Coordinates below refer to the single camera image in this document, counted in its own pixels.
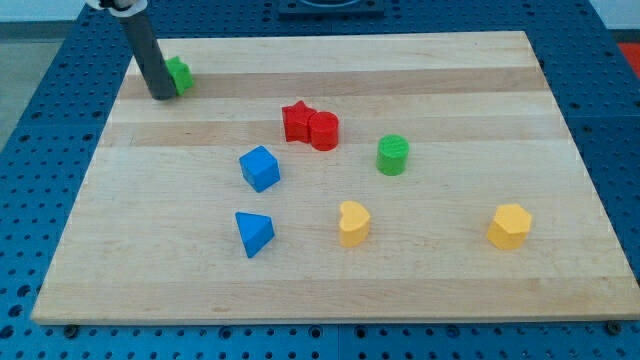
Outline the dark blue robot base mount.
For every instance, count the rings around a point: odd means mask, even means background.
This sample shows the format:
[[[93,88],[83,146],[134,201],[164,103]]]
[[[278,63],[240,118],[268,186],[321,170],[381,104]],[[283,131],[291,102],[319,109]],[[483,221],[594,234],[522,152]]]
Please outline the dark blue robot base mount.
[[[385,0],[279,0],[279,18],[305,16],[383,15]]]

